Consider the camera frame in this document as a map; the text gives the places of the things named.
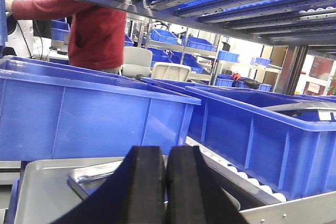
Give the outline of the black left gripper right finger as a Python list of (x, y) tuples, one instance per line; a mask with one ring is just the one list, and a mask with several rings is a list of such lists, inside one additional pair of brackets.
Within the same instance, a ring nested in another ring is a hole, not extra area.
[(176, 146), (166, 167), (166, 223), (247, 223), (212, 175), (198, 146)]

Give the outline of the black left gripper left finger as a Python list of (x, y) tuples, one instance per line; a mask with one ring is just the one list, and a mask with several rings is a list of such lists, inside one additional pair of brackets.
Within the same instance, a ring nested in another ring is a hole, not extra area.
[(165, 166), (158, 146), (134, 146), (86, 200), (54, 223), (164, 223)]

